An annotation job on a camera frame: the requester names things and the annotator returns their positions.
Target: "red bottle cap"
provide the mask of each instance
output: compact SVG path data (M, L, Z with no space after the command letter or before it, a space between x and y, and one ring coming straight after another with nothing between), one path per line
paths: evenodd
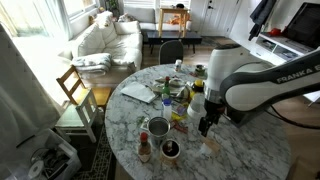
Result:
M140 141L147 141L148 140L148 134L146 132L142 132L140 134Z

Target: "round marble table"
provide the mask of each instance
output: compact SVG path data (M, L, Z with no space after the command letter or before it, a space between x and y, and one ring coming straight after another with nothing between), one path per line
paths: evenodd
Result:
M213 125L208 138L220 144L212 156L200 153L202 142L197 130L199 120L187 118L188 134L171 129L168 138L177 140L182 148L176 167L159 160L159 150L153 148L151 159L142 163L137 155L140 129L139 116L153 118L161 115L161 100L146 104L122 95L120 90L137 81L152 85L159 77L177 76L194 81L189 75L194 67L159 65L138 71L126 78L114 90L107 105L105 126L108 140L118 162L134 179L285 179L290 167L290 148L280 120L262 114L241 128L221 117Z

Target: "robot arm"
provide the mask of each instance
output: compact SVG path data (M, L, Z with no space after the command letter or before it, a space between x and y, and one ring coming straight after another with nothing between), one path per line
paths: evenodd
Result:
M213 50L205 82L207 115L199 125L202 135L225 109L231 122L241 126L275 102L320 89L320 51L275 67L246 51L240 46Z

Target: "bottle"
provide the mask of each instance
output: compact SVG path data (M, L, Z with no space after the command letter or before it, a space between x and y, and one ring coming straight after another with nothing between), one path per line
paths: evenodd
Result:
M151 145L148 142L148 134L142 132L140 134L140 145L138 147L138 156L142 162L148 162L151 157Z
M161 91L162 100L170 98L169 80L170 80L169 76L166 76L166 81Z
M170 122L171 116L172 116L171 99L164 99L162 101L162 105L163 105L162 117Z

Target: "paper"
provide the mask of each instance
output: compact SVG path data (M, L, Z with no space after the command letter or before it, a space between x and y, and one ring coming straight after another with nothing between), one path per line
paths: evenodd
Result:
M138 82L128 84L120 92L146 103L150 103L157 97L150 87Z

